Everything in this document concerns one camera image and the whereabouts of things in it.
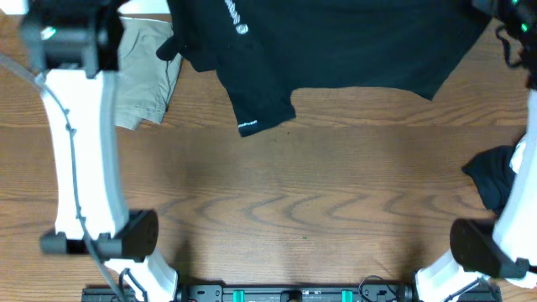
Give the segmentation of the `black polo shirt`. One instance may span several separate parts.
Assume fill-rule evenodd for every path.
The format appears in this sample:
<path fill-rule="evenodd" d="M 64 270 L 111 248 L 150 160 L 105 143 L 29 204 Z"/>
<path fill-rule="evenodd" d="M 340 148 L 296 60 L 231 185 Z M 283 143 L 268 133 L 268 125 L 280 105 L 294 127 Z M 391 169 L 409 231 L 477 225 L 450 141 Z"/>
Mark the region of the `black polo shirt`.
<path fill-rule="evenodd" d="M 174 0 L 157 50 L 215 71 L 239 133 L 295 117 L 300 88 L 382 87 L 431 99 L 489 24 L 457 0 Z"/>

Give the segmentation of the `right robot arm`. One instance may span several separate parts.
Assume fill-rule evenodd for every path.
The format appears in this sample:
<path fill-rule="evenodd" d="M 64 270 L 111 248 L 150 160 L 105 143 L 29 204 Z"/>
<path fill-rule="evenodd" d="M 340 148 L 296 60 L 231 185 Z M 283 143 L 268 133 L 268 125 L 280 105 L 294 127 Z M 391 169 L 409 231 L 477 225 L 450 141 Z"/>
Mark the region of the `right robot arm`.
<path fill-rule="evenodd" d="M 529 72 L 522 160 L 499 218 L 455 220 L 449 250 L 415 273 L 414 282 L 400 291 L 401 301 L 498 301 L 491 279 L 536 286 L 536 3 L 475 1 L 473 6 L 501 21 L 522 45 L 517 64 Z"/>

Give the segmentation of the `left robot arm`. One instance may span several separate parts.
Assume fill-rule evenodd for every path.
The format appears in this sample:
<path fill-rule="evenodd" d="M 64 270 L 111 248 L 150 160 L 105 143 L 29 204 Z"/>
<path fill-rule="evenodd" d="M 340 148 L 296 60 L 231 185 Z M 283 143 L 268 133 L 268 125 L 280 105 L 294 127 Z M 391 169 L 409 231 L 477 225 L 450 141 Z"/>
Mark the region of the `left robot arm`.
<path fill-rule="evenodd" d="M 53 141 L 59 201 L 45 253 L 90 256 L 111 301 L 173 301 L 179 277 L 156 243 L 157 214 L 124 199 L 114 122 L 117 1 L 32 1 L 20 24 Z M 112 279 L 118 273 L 119 279 Z"/>

